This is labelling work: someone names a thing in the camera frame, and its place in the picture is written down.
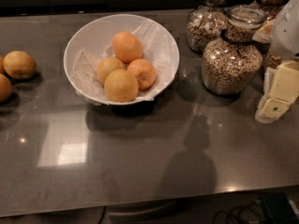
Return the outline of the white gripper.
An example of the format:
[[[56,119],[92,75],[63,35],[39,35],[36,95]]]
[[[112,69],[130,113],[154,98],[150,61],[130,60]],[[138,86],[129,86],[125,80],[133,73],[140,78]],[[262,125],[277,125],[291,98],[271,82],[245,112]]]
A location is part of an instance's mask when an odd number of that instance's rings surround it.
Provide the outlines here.
[[[299,0],[289,0],[275,20],[267,21],[252,37],[270,43],[271,50],[284,60],[299,59]],[[279,120],[299,97],[299,62],[287,61],[264,74],[263,97],[255,119],[260,123]]]

